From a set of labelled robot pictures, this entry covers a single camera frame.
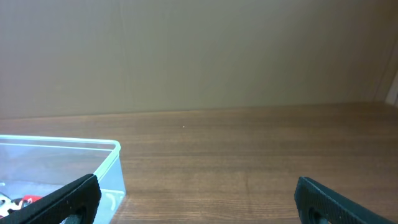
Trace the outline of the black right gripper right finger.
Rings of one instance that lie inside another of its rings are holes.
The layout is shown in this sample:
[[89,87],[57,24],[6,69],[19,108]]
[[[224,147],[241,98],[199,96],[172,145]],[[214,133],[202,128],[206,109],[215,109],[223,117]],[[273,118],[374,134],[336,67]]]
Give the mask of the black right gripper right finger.
[[298,179],[294,199],[302,224],[394,224],[309,177]]

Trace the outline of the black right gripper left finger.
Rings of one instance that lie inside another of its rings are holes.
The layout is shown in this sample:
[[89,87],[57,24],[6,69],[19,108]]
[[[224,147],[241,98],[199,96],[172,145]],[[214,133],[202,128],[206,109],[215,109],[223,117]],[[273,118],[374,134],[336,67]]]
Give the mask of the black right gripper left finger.
[[1,218],[2,224],[92,224],[100,204],[97,176],[86,174],[36,202]]

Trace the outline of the red handled cutters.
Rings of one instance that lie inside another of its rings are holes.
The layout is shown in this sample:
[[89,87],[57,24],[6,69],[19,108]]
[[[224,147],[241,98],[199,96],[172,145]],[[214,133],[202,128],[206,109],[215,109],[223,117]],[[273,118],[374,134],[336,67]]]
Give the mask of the red handled cutters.
[[0,217],[4,218],[10,213],[20,210],[41,198],[41,196],[36,195],[25,195],[22,198],[11,199],[7,195],[1,193]]

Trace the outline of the clear plastic storage container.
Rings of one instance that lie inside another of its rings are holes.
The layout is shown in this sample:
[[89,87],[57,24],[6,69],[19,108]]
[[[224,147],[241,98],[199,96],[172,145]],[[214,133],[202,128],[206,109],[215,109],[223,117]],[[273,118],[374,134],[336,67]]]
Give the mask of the clear plastic storage container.
[[101,200],[94,223],[110,223],[126,195],[115,140],[1,136],[1,193],[44,197],[85,174],[97,176]]

